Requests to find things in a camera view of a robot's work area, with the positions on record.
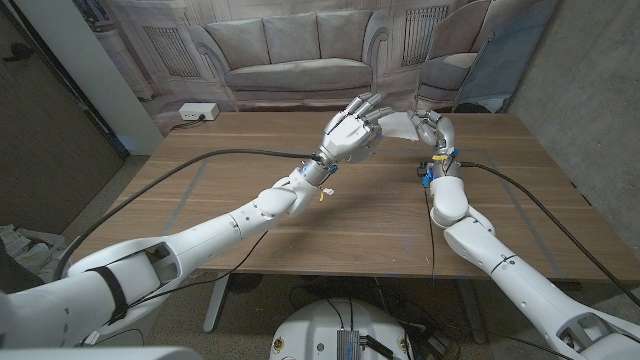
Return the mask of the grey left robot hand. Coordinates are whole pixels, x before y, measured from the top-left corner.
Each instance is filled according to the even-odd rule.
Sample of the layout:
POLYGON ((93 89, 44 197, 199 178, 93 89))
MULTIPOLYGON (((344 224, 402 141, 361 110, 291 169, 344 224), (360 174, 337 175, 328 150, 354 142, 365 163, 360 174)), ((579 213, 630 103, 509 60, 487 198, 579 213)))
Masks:
POLYGON ((385 93, 360 94, 330 120, 319 146, 323 165, 342 160, 356 163, 373 154, 382 138, 379 120, 393 112, 391 107, 375 109, 384 96, 385 93))

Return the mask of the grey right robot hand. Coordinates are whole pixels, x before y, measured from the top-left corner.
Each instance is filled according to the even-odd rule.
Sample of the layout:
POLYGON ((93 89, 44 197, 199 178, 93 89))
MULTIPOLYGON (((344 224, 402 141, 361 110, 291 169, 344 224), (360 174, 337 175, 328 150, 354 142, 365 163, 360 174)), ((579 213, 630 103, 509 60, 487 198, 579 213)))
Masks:
POLYGON ((455 131, 448 117, 434 110, 407 112, 418 137, 433 146, 436 155, 452 155, 455 150, 455 131))

